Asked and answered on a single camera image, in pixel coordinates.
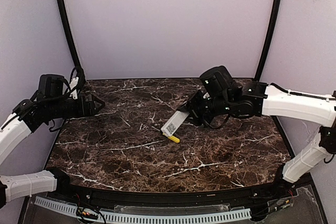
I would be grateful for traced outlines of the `white remote control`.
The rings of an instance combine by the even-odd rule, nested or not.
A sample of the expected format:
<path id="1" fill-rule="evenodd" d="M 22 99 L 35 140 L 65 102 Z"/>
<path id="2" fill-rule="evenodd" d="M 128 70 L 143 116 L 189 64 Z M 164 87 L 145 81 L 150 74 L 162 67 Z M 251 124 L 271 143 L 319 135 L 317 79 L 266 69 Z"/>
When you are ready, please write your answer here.
<path id="1" fill-rule="evenodd" d="M 175 111 L 168 121 L 161 127 L 163 135 L 170 137 L 178 130 L 183 122 L 188 118 L 188 112 Z"/>

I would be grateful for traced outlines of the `yellow handled screwdriver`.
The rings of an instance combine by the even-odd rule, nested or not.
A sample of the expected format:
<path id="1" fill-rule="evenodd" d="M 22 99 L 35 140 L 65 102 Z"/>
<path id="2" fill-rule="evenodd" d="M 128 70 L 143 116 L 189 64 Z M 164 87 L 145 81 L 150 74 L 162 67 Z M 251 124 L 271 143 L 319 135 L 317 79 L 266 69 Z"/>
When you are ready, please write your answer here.
<path id="1" fill-rule="evenodd" d="M 166 138 L 168 138 L 169 140 L 173 141 L 174 143 L 180 143 L 180 139 L 175 137 L 175 136 L 167 136 L 165 133 L 163 133 L 161 130 L 157 129 L 154 126 L 151 126 L 152 129 L 160 132 L 163 136 L 165 136 Z"/>

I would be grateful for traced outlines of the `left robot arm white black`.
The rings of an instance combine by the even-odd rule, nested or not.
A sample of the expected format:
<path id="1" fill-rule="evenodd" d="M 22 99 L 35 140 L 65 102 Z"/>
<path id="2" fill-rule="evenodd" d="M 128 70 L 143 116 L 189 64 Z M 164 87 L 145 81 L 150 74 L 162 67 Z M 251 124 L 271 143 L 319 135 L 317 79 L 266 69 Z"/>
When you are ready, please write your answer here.
<path id="1" fill-rule="evenodd" d="M 38 89 L 30 99 L 22 100 L 1 126 L 1 161 L 42 124 L 56 119 L 85 118 L 100 112 L 105 102 L 92 94 L 83 94 L 85 75 L 81 67 L 71 72 L 71 80 L 58 74 L 40 76 Z M 65 193 L 69 176 L 58 168 L 17 176 L 1 176 L 1 206 L 26 196 L 44 192 Z"/>

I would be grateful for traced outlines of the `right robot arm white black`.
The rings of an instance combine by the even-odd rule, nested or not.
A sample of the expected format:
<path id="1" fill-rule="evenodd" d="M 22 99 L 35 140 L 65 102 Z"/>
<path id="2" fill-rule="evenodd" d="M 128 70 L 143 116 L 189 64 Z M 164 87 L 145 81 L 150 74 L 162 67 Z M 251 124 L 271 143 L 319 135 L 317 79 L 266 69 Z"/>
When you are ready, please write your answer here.
<path id="1" fill-rule="evenodd" d="M 288 188 L 321 161 L 328 163 L 335 156 L 335 97 L 285 90 L 263 82 L 248 82 L 239 87 L 235 81 L 205 80 L 206 93 L 198 90 L 180 106 L 162 131 L 173 135 L 187 119 L 194 125 L 211 126 L 219 115 L 228 118 L 284 116 L 314 122 L 320 128 L 313 140 L 298 155 L 282 164 L 274 187 Z"/>

